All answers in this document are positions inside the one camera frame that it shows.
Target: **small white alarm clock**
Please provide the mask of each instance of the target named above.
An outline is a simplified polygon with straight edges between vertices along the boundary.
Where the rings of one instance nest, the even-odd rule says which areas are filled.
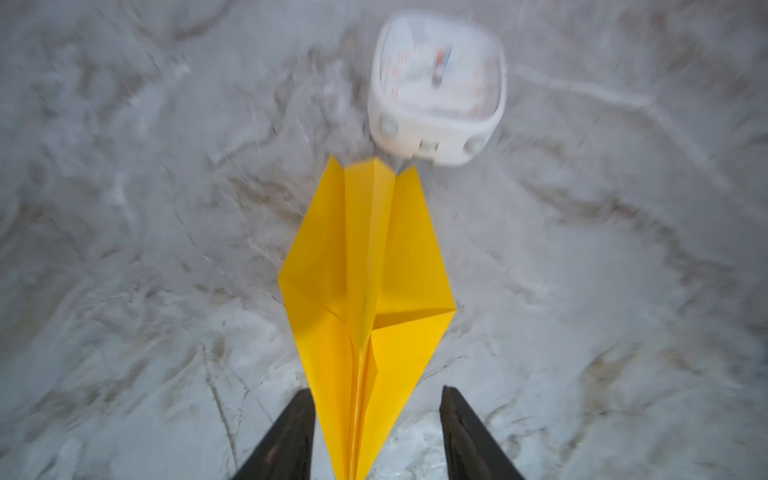
[[[430,12],[395,14],[373,55],[373,140],[398,157],[466,164],[502,119],[506,77],[502,44],[487,29]]]

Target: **marble surface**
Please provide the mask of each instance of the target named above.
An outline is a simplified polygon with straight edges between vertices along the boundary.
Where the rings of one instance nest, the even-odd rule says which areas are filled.
[[[419,165],[458,312],[369,477],[445,477],[444,384],[529,480],[764,475],[764,2],[8,0],[1,477],[242,463],[306,385],[276,276],[328,154],[376,153],[405,7],[494,30],[509,100]]]

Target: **white clock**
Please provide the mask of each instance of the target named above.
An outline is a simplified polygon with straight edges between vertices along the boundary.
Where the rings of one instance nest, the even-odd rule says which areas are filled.
[[[501,42],[487,29],[429,12],[400,12],[373,55],[368,116],[373,140],[406,159],[463,165],[502,119]]]

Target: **yellow paper airplane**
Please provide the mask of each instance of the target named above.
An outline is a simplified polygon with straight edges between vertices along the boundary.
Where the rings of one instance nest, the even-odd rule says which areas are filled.
[[[419,174],[331,157],[280,289],[339,480],[362,480],[456,311]]]

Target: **yellow paper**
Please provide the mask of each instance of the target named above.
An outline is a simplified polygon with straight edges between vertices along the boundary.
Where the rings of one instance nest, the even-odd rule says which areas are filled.
[[[331,157],[280,289],[339,480],[362,480],[456,310],[419,174]]]

